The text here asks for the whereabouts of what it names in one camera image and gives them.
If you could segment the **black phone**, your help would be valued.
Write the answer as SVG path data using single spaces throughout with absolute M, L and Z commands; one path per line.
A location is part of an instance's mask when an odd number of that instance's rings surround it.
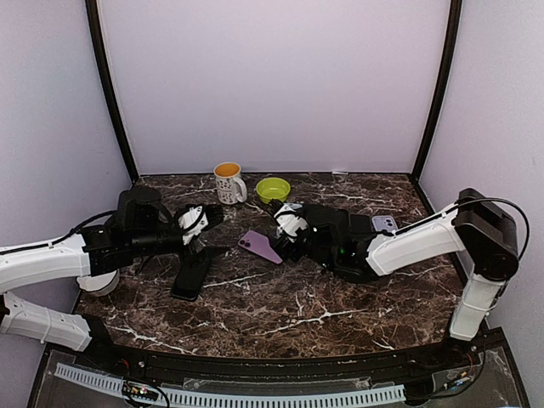
M 201 291 L 203 282 L 211 266 L 211 258 L 199 252 L 186 258 L 174 280 L 170 294 L 173 298 L 194 302 Z

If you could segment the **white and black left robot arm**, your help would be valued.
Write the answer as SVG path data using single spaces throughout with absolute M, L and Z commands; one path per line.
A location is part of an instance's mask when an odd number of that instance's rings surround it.
M 102 320 L 92 315 L 63 314 L 28 302 L 14 290 L 45 281 L 74 278 L 80 289 L 96 296 L 112 292 L 119 271 L 141 258 L 175 255 L 180 270 L 171 289 L 173 298 L 194 302 L 214 257 L 224 246 L 196 249 L 196 237 L 221 224 L 224 212 L 216 204 L 188 205 L 170 212 L 162 195 L 149 187 L 124 190 L 117 208 L 97 214 L 66 235 L 1 251 L 1 331 L 56 343 L 87 357 L 102 371 L 120 363 Z

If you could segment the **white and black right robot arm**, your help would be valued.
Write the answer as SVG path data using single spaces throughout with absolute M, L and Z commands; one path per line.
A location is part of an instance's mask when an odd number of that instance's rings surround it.
M 399 269 L 453 252 L 466 252 L 473 271 L 433 360 L 450 369 L 467 353 L 481 322 L 516 275 L 528 241 L 519 241 L 510 202 L 467 188 L 442 210 L 400 229 L 379 228 L 364 214 L 306 203 L 297 208 L 272 199 L 272 249 L 293 262 L 308 258 L 351 283 L 367 283 Z

